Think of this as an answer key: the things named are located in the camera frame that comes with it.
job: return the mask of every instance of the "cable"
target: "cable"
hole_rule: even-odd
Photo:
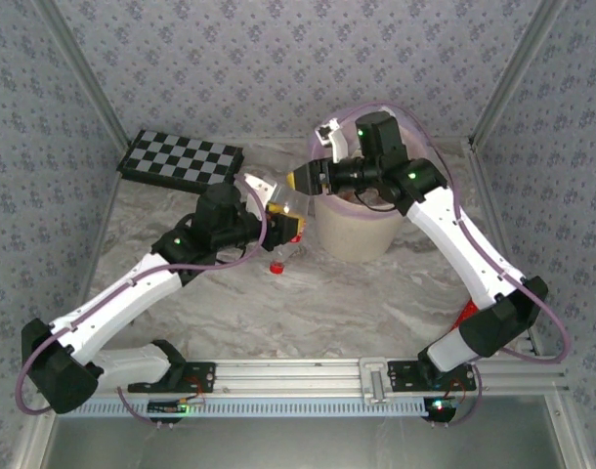
[[[259,238],[257,239],[257,242],[254,245],[253,249],[249,253],[247,253],[245,256],[241,257],[240,259],[230,262],[229,264],[224,264],[224,265],[219,265],[219,266],[205,266],[205,265],[197,265],[197,264],[169,264],[169,265],[165,265],[165,266],[153,267],[151,269],[143,271],[143,272],[137,274],[136,276],[132,277],[131,278],[132,281],[124,282],[121,285],[119,285],[117,288],[115,288],[113,291],[111,291],[109,295],[107,295],[105,298],[103,298],[101,301],[99,301],[92,308],[88,309],[83,315],[79,316],[76,320],[72,321],[70,323],[71,329],[69,329],[69,328],[60,329],[58,332],[51,335],[44,342],[42,342],[33,351],[33,353],[28,357],[28,359],[26,359],[26,362],[24,362],[24,364],[22,365],[21,372],[18,375],[18,379],[16,380],[16,388],[15,388],[15,395],[14,395],[15,400],[16,400],[16,406],[18,407],[18,409],[20,411],[22,411],[23,413],[25,413],[27,415],[41,415],[42,413],[48,412],[51,409],[49,406],[44,407],[44,408],[39,408],[39,409],[30,408],[26,405],[26,403],[24,402],[24,399],[22,397],[22,385],[24,384],[24,379],[28,375],[29,371],[31,370],[31,367],[35,363],[35,360],[40,356],[40,354],[42,352],[44,352],[44,350],[46,350],[51,344],[53,344],[57,340],[59,340],[64,334],[71,331],[72,329],[77,327],[81,322],[83,322],[84,320],[86,320],[87,318],[92,316],[94,313],[99,311],[104,305],[106,305],[111,300],[116,298],[118,295],[120,295],[127,288],[136,284],[140,280],[142,280],[148,276],[151,276],[152,274],[156,274],[157,272],[161,272],[161,271],[203,271],[203,272],[204,271],[222,271],[224,269],[229,269],[231,267],[235,267],[240,264],[243,264],[244,262],[246,262],[248,259],[250,259],[252,256],[254,256],[257,253],[257,251],[259,250],[259,248],[261,247],[261,245],[263,244],[263,242],[266,238],[266,233],[268,232],[268,224],[265,222],[266,221],[266,209],[264,208],[263,204],[261,203],[261,200],[257,196],[257,193],[250,186],[248,186],[248,184],[245,182],[243,176],[236,175],[235,179],[238,180],[241,184],[243,184],[244,187],[246,188],[246,190],[252,195],[252,197],[255,200],[255,203],[257,204],[257,209],[259,209],[259,213],[261,214],[261,220],[262,220],[261,232],[259,233]]]
[[[476,400],[465,415],[458,420],[448,423],[445,425],[446,427],[455,427],[456,425],[467,422],[478,411],[478,407],[481,406],[481,399],[483,398],[483,378],[481,377],[481,372],[478,370],[478,367],[474,363],[470,364],[474,370],[474,373],[476,373],[476,379],[478,381],[478,394],[476,395]]]
[[[143,415],[140,415],[134,408],[132,405],[130,405],[127,400],[124,398],[124,393],[122,392],[122,388],[120,386],[118,386],[116,388],[116,391],[118,392],[118,398],[120,398],[120,401],[122,402],[122,405],[124,405],[124,408],[127,409],[127,411],[131,414],[131,416],[133,418],[135,418],[138,422],[142,422],[145,425],[148,425],[150,427],[156,427],[157,429],[161,426],[161,422],[153,422],[152,420],[150,420],[148,417],[144,417]]]
[[[189,396],[188,398],[185,398],[185,401],[190,401],[191,399],[196,399],[196,398],[201,398],[202,399],[202,403],[206,404],[206,400],[204,399],[204,393],[202,392],[202,385],[200,384],[200,380],[198,378],[196,378],[195,376],[188,376],[186,378],[184,378],[186,381],[189,381],[190,383],[193,383],[196,385],[196,394],[194,394],[193,396]]]
[[[450,395],[450,393],[452,392],[452,385],[454,383],[458,383],[458,385],[460,386],[460,388],[463,390],[463,397],[461,398],[461,401],[458,403],[459,405],[461,405],[461,404],[463,404],[463,402],[465,402],[466,390],[465,390],[465,386],[463,385],[463,381],[461,381],[458,378],[452,378],[452,379],[450,379],[450,387],[447,390],[447,392],[444,394],[444,396],[442,397],[442,400],[443,399],[446,399]]]
[[[362,198],[359,197],[359,193],[357,191],[355,191],[355,197],[357,198],[357,200],[360,203],[362,203],[365,207],[367,207],[368,209],[370,209],[372,212],[387,213],[387,212],[393,212],[394,210],[396,210],[396,207],[392,207],[392,208],[376,208],[376,207],[371,207],[371,206],[367,205],[367,203],[365,203]]]
[[[556,357],[553,357],[551,359],[538,359],[535,357],[529,357],[529,356],[520,354],[519,352],[515,352],[515,351],[509,350],[506,348],[503,348],[502,351],[505,354],[511,355],[511,356],[521,359],[525,362],[542,363],[542,364],[553,364],[553,363],[562,362],[565,359],[565,357],[570,353],[570,348],[572,347],[572,340],[570,339],[570,336],[568,334],[568,331],[565,328],[565,325],[544,301],[542,301],[534,293],[532,293],[530,290],[528,290],[519,281],[512,278],[508,274],[504,273],[502,271],[502,269],[500,268],[500,266],[497,263],[495,263],[493,261],[493,259],[491,259],[489,254],[483,249],[483,247],[476,241],[476,239],[474,239],[472,234],[469,232],[468,228],[465,226],[465,221],[462,219],[462,216],[461,216],[461,203],[460,203],[461,197],[460,197],[460,189],[459,189],[458,183],[457,183],[456,179],[454,178],[454,175],[450,171],[449,166],[447,165],[446,157],[444,156],[442,150],[440,149],[439,145],[437,145],[437,143],[435,142],[435,139],[433,139],[433,137],[428,132],[428,130],[426,130],[426,127],[424,127],[424,125],[419,120],[419,118],[411,110],[407,109],[406,107],[396,105],[396,104],[393,104],[393,103],[390,103],[387,101],[376,101],[376,102],[366,103],[364,105],[361,105],[359,107],[355,107],[354,109],[351,109],[342,118],[338,118],[339,125],[342,125],[343,123],[345,123],[346,120],[349,117],[351,117],[352,115],[354,115],[356,112],[363,110],[367,107],[377,107],[377,106],[396,108],[397,110],[399,110],[402,113],[409,116],[411,118],[411,120],[415,123],[415,125],[417,125],[420,132],[424,135],[424,137],[428,141],[428,144],[435,151],[437,158],[441,161],[441,163],[446,168],[447,177],[450,181],[450,185],[452,188],[452,205],[453,205],[453,209],[454,209],[454,215],[456,217],[457,225],[460,227],[465,238],[469,241],[469,243],[472,245],[472,247],[474,247],[476,252],[478,252],[478,254],[491,266],[492,269],[494,269],[502,278],[504,278],[506,281],[508,281],[515,288],[517,288],[522,293],[524,293],[531,301],[533,301],[539,307],[539,309],[541,311],[543,311],[543,313],[545,313],[548,317],[550,317],[552,322],[554,322],[554,324],[559,329],[559,331],[561,333],[561,338],[563,340],[563,350],[561,351],[561,353],[559,355],[557,355]]]

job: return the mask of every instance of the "transparent plastic bottle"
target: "transparent plastic bottle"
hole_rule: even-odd
[[[299,220],[298,234],[286,244],[277,246],[274,250],[274,260],[270,263],[270,272],[282,274],[289,259],[300,248],[299,243],[307,222],[309,198],[289,186],[277,184],[273,196],[268,202],[268,209],[282,212],[285,215]]]
[[[273,274],[282,274],[283,271],[285,270],[285,266],[287,265],[287,262],[290,260],[290,258],[296,253],[298,252],[298,249],[300,249],[300,246],[298,245],[298,243],[300,242],[300,239],[298,240],[294,240],[292,239],[291,241],[289,241],[286,244],[282,244],[281,246],[278,246],[275,248],[275,258],[274,260],[270,263],[270,272],[272,272]]]

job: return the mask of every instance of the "red bottle cap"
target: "red bottle cap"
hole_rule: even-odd
[[[270,272],[273,274],[282,274],[282,271],[285,270],[285,266],[281,262],[273,261],[270,263]]]

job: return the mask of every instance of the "metal bracket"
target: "metal bracket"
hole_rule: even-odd
[[[339,125],[337,119],[330,119],[327,124],[318,127],[316,129],[316,135],[323,147],[333,147],[334,163],[338,163],[349,156],[348,142],[346,142],[346,137],[344,137],[341,125]]]
[[[476,391],[476,380],[469,364],[459,365],[431,384],[422,377],[417,360],[390,361],[388,366],[387,376],[391,381],[392,390],[396,393],[448,390],[458,392],[461,391],[460,386],[466,391]]]
[[[387,370],[387,360],[383,357],[359,359],[361,389],[367,405],[388,404],[391,401],[393,390]]]
[[[210,394],[216,380],[213,362],[185,362],[172,364],[168,372],[156,383],[134,383],[128,387],[131,394]]]

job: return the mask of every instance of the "metal frame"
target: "metal frame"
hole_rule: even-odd
[[[215,407],[203,414],[192,412],[188,417],[227,416],[273,416],[268,410],[248,412],[240,410],[243,403],[278,403],[313,405],[311,413],[290,414],[287,407],[277,416],[343,416],[343,412],[330,411],[322,407],[330,403],[355,405],[348,407],[346,416],[410,416],[425,415],[419,400],[424,397],[439,397],[442,392],[393,393],[384,386],[387,403],[369,405],[365,402],[367,393],[362,383],[362,367],[382,362],[382,358],[368,359],[252,359],[252,360],[205,360],[215,362],[216,381],[214,392],[207,395],[207,402]],[[590,455],[582,452],[582,433],[573,430],[574,411],[565,400],[569,386],[563,369],[559,365],[541,365],[520,362],[508,356],[482,360],[477,363],[483,376],[485,396],[545,396],[552,416],[557,441],[569,469],[593,468]],[[153,399],[173,398],[176,395],[152,395]],[[149,395],[129,395],[130,404],[144,413]],[[44,406],[42,398],[35,406]],[[117,404],[113,393],[93,398],[84,408],[67,415],[46,413],[39,417],[27,417],[17,445],[14,469],[40,467],[44,460],[50,435],[56,419],[78,417],[127,416]]]
[[[88,261],[87,272],[85,273],[83,281],[81,282],[81,287],[79,288],[79,295],[75,303],[76,305],[82,305],[88,300],[90,290],[92,288],[92,282],[94,281],[94,275],[96,274],[96,269],[99,267],[99,260],[101,258],[101,253],[103,252],[107,228],[109,225],[109,220],[111,219],[111,212],[115,206],[115,198],[118,194],[118,188],[120,187],[122,176],[120,173],[116,173],[113,179],[114,180],[111,189],[109,190],[107,206],[105,207],[103,217],[101,218],[99,232],[96,236],[96,240],[94,241],[94,245],[92,246],[92,253],[90,254],[90,259]]]
[[[545,37],[554,25],[554,21],[567,3],[567,0],[541,0],[539,2],[524,36],[518,42],[509,64],[502,72],[489,102],[472,130],[471,139],[479,149],[487,142],[491,130],[500,119],[529,65],[536,58]]]
[[[129,139],[120,123],[115,110],[109,103],[101,84],[92,71],[87,59],[74,39],[72,31],[65,22],[64,15],[54,0],[33,0],[35,10],[53,35],[65,61],[76,76],[79,86],[96,110],[98,117],[117,150],[124,152],[129,146]]]

